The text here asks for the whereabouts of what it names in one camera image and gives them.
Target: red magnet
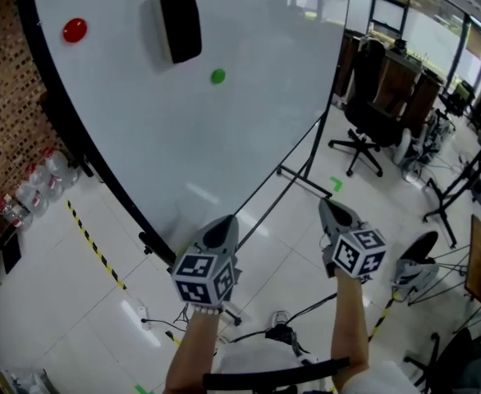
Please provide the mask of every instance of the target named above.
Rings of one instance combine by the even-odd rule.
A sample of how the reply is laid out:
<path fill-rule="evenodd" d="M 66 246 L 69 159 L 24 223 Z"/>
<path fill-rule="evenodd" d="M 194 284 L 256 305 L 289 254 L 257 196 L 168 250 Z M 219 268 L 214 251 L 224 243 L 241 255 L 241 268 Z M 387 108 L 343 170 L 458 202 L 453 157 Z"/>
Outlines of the red magnet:
<path fill-rule="evenodd" d="M 63 28 L 63 38 L 68 43 L 77 43 L 82 38 L 85 37 L 87 33 L 87 22 L 84 19 L 80 19 L 76 17 L 75 19 L 71 19 L 66 23 Z"/>

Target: yellow black caution tape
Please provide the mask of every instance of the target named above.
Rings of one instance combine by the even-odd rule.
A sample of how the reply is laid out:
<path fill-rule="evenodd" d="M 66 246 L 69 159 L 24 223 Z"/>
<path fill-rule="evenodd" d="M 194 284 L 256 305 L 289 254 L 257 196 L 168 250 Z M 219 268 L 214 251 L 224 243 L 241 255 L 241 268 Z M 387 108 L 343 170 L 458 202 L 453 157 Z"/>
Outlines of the yellow black caution tape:
<path fill-rule="evenodd" d="M 369 341 L 373 339 L 373 336 L 375 336 L 375 333 L 378 331 L 379 326 L 383 323 L 385 317 L 388 315 L 388 312 L 390 311 L 390 308 L 392 307 L 392 304 L 394 303 L 396 296 L 397 296 L 397 291 L 394 291 L 394 293 L 392 293 L 392 298 L 388 301 L 387 306 L 385 306 L 385 309 L 381 314 L 381 318 L 377 321 L 377 323 L 373 327 L 373 330 L 369 335 Z M 328 392 L 334 392 L 334 391 L 336 391 L 335 387 L 332 387 L 330 390 L 328 390 Z"/>
<path fill-rule="evenodd" d="M 106 258 L 102 255 L 102 253 L 100 252 L 100 250 L 98 249 L 98 246 L 93 242 L 93 240 L 91 239 L 91 236 L 89 236 L 89 233 L 87 232 L 87 230 L 84 229 L 84 225 L 82 224 L 82 221 L 80 220 L 80 218 L 78 217 L 78 214 L 76 213 L 76 211 L 73 209 L 73 206 L 71 205 L 71 201 L 67 201 L 66 202 L 67 204 L 67 207 L 69 208 L 69 210 L 71 210 L 71 213 L 73 215 L 73 217 L 75 218 L 76 220 L 76 223 L 78 224 L 78 227 L 80 228 L 80 230 L 82 231 L 82 233 L 84 234 L 85 236 L 85 239 L 89 242 L 89 245 L 91 245 L 91 248 L 93 249 L 94 253 L 98 256 L 98 258 L 100 259 L 100 261 L 102 261 L 102 264 L 104 265 L 104 267 L 109 271 L 109 273 L 112 275 L 112 278 L 115 279 L 117 281 L 117 285 L 125 290 L 127 289 L 126 285 L 124 284 L 124 282 L 122 280 L 120 280 L 120 278 L 118 278 L 118 275 L 117 273 L 113 270 L 113 268 L 111 267 L 111 264 L 108 263 L 108 261 L 106 260 Z"/>

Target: white tile floor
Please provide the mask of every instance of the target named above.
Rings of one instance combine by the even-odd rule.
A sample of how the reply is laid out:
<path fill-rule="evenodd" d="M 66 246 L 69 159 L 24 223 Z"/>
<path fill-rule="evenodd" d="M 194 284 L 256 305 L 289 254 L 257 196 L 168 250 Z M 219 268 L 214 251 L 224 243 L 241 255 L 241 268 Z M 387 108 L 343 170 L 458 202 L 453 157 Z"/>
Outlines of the white tile floor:
<path fill-rule="evenodd" d="M 378 227 L 391 248 L 388 259 L 374 280 L 364 286 L 364 304 L 369 329 L 376 323 L 390 298 L 392 268 L 411 241 L 430 229 L 440 231 L 433 254 L 448 251 L 439 222 L 421 222 L 435 205 L 432 194 L 401 179 L 388 150 L 377 153 L 384 176 L 379 178 L 361 161 L 355 174 L 345 170 L 351 155 L 329 149 L 330 139 L 346 139 L 349 123 L 332 108 L 310 178 L 331 189 L 331 177 L 343 182 L 334 199 L 356 209 L 364 220 Z M 286 165 L 298 168 L 306 159 L 314 132 L 294 151 Z M 475 154 L 479 146 L 472 131 L 458 124 L 458 131 L 441 152 L 442 159 L 457 165 L 457 151 Z M 446 186 L 454 178 L 448 169 L 432 168 L 438 182 Z M 239 214 L 245 234 L 274 201 L 287 183 L 272 176 Z M 85 228 L 109 263 L 128 287 L 120 289 L 102 267 L 80 234 L 66 207 L 69 199 Z M 234 328 L 226 318 L 221 330 L 236 337 L 267 327 L 274 310 L 297 312 L 335 290 L 325 277 L 319 240 L 318 197 L 302 186 L 292 186 L 238 253 L 243 274 L 232 297 L 244 322 Z M 468 194 L 452 205 L 449 218 L 458 247 L 470 238 L 470 214 L 481 217 L 481 208 Z M 21 235 L 22 259 L 5 276 L 0 264 L 0 363 L 45 368 L 62 394 L 91 392 L 136 392 L 162 390 L 167 367 L 176 344 L 164 334 L 162 324 L 151 332 L 138 326 L 136 307 L 145 305 L 151 318 L 172 321 L 180 312 L 178 300 L 165 265 L 154 255 L 142 253 L 140 228 L 105 185 L 81 177 L 62 200 L 53 204 L 46 220 L 37 220 Z M 457 261 L 466 250 L 448 258 Z M 457 273 L 440 287 L 460 282 Z M 419 305 L 394 304 L 390 315 L 371 344 L 372 362 L 400 362 L 407 351 L 426 360 L 431 350 L 429 336 L 440 332 L 447 339 L 465 315 L 476 306 L 460 288 Z M 328 358 L 335 304 L 328 303 L 298 318 L 294 329 L 300 343 L 319 358 Z M 402 365 L 409 374 L 410 366 Z"/>

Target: whiteboard frame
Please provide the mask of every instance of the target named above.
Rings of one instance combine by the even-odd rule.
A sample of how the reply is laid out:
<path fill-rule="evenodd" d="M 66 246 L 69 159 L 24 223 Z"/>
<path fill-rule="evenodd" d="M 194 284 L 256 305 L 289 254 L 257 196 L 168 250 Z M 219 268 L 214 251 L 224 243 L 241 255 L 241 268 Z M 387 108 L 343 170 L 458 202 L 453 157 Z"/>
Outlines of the whiteboard frame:
<path fill-rule="evenodd" d="M 346 2 L 346 18 L 344 30 L 346 29 L 349 3 L 350 0 Z M 83 126 L 80 117 L 78 116 L 78 113 L 76 112 L 73 103 L 69 98 L 68 93 L 66 92 L 64 84 L 62 83 L 62 79 L 54 64 L 53 57 L 49 52 L 47 41 L 40 26 L 40 20 L 36 9 L 35 0 L 17 0 L 17 5 L 20 13 L 22 28 L 24 30 L 27 44 L 29 45 L 31 55 L 33 56 L 34 63 L 39 71 L 39 74 L 42 77 L 42 81 L 44 82 L 45 87 L 48 90 L 48 95 L 53 100 L 53 105 L 57 109 L 57 111 L 52 114 L 46 112 L 46 115 L 48 116 L 50 122 L 53 124 L 55 129 L 57 129 L 57 132 L 60 136 L 62 136 L 62 134 L 64 133 L 68 134 L 68 141 L 72 141 L 72 137 L 74 136 L 75 143 L 72 144 L 71 147 L 68 145 L 67 148 L 79 160 L 87 157 L 89 162 L 94 166 L 96 172 L 100 175 L 105 184 L 108 186 L 109 190 L 115 195 L 115 197 L 126 209 L 126 211 L 133 217 L 133 219 L 135 219 L 137 224 L 144 230 L 144 232 L 140 233 L 140 239 L 146 245 L 144 253 L 150 254 L 154 252 L 161 260 L 166 263 L 166 265 L 171 267 L 175 263 L 176 254 L 162 239 L 162 237 L 155 231 L 155 229 L 151 226 L 151 224 L 148 222 L 142 212 L 139 211 L 139 209 L 135 206 L 133 200 L 126 193 L 118 179 L 112 173 L 111 169 L 103 159 L 102 154 L 98 151 L 96 145 L 91 140 L 89 133 Z M 344 34 L 341 37 L 339 53 L 341 53 L 343 37 Z M 254 193 L 252 193 L 249 198 L 237 209 L 235 214 L 237 214 L 242 209 L 242 207 L 244 207 L 250 201 L 254 194 L 264 185 L 264 183 L 266 183 L 266 181 L 273 175 L 274 172 L 277 172 L 277 174 L 280 175 L 280 172 L 284 168 L 287 172 L 294 175 L 289 185 L 286 186 L 285 190 L 276 198 L 275 202 L 268 208 L 268 210 L 263 214 L 259 221 L 252 227 L 248 235 L 246 235 L 242 242 L 239 244 L 239 247 L 245 243 L 245 241 L 250 237 L 253 231 L 255 231 L 259 224 L 268 216 L 269 213 L 271 213 L 273 208 L 277 205 L 278 201 L 290 189 L 291 185 L 297 179 L 307 184 L 310 184 L 313 188 L 321 191 L 326 196 L 331 196 L 331 193 L 329 191 L 313 183 L 312 181 L 309 181 L 308 173 L 314 162 L 317 147 L 324 130 L 326 119 L 328 117 L 328 111 L 332 102 L 333 90 L 337 80 L 337 72 L 338 65 L 333 77 L 332 88 L 328 95 L 327 106 L 323 114 L 321 114 L 321 116 L 316 121 L 314 121 L 314 124 L 312 124 L 312 126 L 305 132 L 305 134 L 300 138 L 299 142 L 297 142 L 297 144 L 288 153 L 286 153 L 283 160 L 278 165 L 276 165 L 276 167 L 263 180 L 260 186 L 257 187 Z M 61 121 L 61 119 L 64 117 L 67 118 L 66 123 L 64 123 L 64 121 Z M 318 130 L 317 135 L 315 136 L 315 141 L 312 147 L 311 154 L 306 163 L 301 168 L 301 171 L 304 168 L 305 173 L 301 175 L 299 173 L 293 172 L 289 168 L 284 167 L 283 163 L 286 161 L 286 159 L 317 124 Z"/>

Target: black eraser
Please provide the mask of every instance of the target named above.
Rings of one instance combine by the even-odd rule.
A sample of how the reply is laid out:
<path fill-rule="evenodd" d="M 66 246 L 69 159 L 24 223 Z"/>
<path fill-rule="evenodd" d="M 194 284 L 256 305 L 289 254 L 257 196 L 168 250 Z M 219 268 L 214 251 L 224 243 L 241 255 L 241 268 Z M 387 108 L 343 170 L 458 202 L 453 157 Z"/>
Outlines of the black eraser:
<path fill-rule="evenodd" d="M 199 8 L 196 0 L 159 0 L 163 47 L 174 63 L 186 62 L 202 52 Z"/>

